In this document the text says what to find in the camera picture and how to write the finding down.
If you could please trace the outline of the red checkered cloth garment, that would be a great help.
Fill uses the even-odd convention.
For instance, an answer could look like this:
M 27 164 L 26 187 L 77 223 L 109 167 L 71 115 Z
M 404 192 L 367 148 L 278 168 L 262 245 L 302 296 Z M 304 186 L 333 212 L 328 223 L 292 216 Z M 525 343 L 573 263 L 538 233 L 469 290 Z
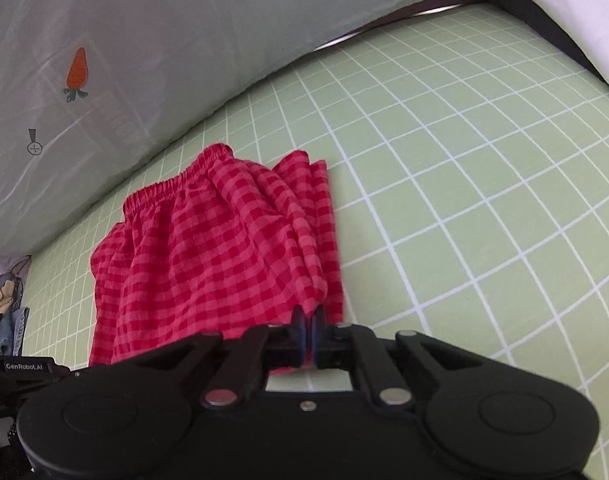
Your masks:
M 214 144 L 122 211 L 91 258 L 91 365 L 209 330 L 236 338 L 295 308 L 343 319 L 329 173 L 306 152 L 265 167 Z

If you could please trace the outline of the blue denim garment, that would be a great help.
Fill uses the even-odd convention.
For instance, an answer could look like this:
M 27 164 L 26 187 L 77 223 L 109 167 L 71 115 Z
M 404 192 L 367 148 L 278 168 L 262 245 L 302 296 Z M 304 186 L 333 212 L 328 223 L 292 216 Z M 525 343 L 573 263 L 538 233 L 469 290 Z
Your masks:
M 24 282 L 13 273 L 0 275 L 0 289 L 9 288 L 13 292 L 13 304 L 0 317 L 0 356 L 21 356 L 24 345 L 29 309 L 22 305 Z

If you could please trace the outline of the green grid cutting mat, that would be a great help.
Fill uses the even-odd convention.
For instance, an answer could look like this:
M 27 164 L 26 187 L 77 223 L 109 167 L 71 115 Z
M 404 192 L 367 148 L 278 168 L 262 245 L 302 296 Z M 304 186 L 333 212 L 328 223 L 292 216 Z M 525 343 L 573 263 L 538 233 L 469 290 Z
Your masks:
M 92 250 L 131 193 L 207 146 L 329 167 L 344 316 L 574 386 L 609 479 L 609 87 L 517 18 L 473 4 L 325 49 L 225 105 L 100 200 L 30 266 L 24 353 L 88 362 Z

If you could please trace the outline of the grey carrot print storage bag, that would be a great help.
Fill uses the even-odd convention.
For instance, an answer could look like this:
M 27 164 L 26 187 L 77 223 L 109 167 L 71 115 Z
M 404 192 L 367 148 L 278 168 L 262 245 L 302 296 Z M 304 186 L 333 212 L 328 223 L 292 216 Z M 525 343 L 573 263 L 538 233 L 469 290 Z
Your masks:
M 227 100 L 423 0 L 0 0 L 0 261 Z

